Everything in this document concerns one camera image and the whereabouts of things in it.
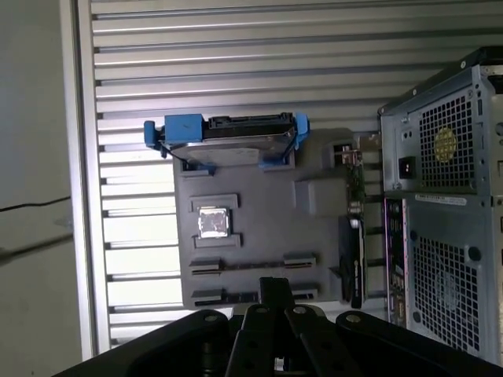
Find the ventilation holes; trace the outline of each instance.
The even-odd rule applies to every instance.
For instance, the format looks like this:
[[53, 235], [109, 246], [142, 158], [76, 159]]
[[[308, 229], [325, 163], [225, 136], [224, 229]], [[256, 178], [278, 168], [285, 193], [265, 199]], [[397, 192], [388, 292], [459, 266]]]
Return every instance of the ventilation holes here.
[[464, 250], [420, 237], [413, 252], [423, 325], [455, 349], [480, 351], [477, 272], [464, 264]]
[[423, 187], [475, 189], [472, 102], [465, 96], [422, 113], [420, 147]]

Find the blue drive bracket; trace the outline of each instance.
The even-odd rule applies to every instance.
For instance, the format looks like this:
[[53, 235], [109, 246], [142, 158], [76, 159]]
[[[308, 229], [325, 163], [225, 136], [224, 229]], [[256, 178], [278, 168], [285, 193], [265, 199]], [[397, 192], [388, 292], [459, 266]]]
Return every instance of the blue drive bracket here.
[[302, 112], [296, 112], [296, 122], [297, 122], [297, 136], [296, 136], [295, 149], [299, 150], [300, 145], [309, 136], [310, 123], [309, 119], [307, 118], [307, 115], [303, 114]]

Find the screw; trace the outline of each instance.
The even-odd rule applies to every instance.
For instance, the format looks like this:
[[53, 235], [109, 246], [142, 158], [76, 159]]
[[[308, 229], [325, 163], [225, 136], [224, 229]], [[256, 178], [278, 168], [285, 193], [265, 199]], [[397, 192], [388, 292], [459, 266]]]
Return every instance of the screw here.
[[360, 317], [355, 314], [350, 314], [349, 316], [346, 317], [346, 320], [348, 322], [351, 322], [352, 324], [357, 324], [358, 322], [361, 321]]
[[296, 306], [295, 308], [293, 308], [293, 313], [297, 314], [305, 314], [306, 311], [306, 308], [304, 308], [303, 306]]

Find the gray plastic panel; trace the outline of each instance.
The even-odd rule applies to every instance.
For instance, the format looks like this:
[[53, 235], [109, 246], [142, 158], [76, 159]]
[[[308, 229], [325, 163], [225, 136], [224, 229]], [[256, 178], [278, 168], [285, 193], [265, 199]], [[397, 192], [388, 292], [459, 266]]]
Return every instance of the gray plastic panel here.
[[[442, 196], [406, 198], [408, 328], [499, 364], [501, 251], [493, 249], [499, 235], [494, 209], [475, 196], [449, 196], [451, 204], [424, 201]], [[480, 251], [479, 261], [470, 258], [471, 247]]]
[[[185, 306], [194, 307], [196, 301], [214, 301], [217, 296], [220, 300], [224, 296], [222, 290], [233, 295], [258, 292], [261, 276], [287, 277], [299, 295], [320, 301], [340, 299], [340, 282], [329, 267], [339, 264], [337, 218], [347, 213], [346, 170], [345, 167], [325, 169], [322, 156], [324, 151], [348, 138], [351, 132], [347, 130], [313, 131], [296, 153], [295, 169], [223, 167], [213, 176], [186, 178], [181, 174], [180, 162], [174, 161]], [[296, 207], [298, 181], [308, 185], [313, 182], [315, 207]], [[327, 189], [332, 190], [329, 203], [326, 203]], [[217, 244], [196, 247], [203, 239], [197, 238], [198, 213], [192, 209], [200, 197], [204, 197], [201, 203], [205, 207], [223, 205], [229, 210], [230, 233], [240, 235], [240, 247], [219, 247], [227, 238], [205, 239]], [[227, 200], [234, 203], [230, 206], [222, 201], [224, 197], [237, 200]], [[324, 204], [329, 211], [323, 210]], [[299, 265], [295, 265], [298, 263], [295, 259], [290, 260], [295, 255], [301, 257]], [[203, 260], [213, 261], [209, 262], [212, 266], [223, 264], [232, 268], [220, 273], [194, 274], [194, 267]], [[205, 291], [220, 293], [210, 297], [201, 293]]]

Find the blue plastic clip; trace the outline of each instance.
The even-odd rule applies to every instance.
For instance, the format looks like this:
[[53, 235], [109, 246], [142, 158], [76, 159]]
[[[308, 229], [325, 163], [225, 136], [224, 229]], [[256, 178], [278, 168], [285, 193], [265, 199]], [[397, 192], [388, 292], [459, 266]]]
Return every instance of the blue plastic clip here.
[[298, 150], [300, 145], [304, 140], [307, 139], [310, 132], [309, 119], [306, 114], [302, 112], [296, 112], [296, 122], [297, 122], [297, 135], [295, 141], [295, 148]]
[[202, 114], [164, 116], [164, 143], [176, 145], [203, 140]]

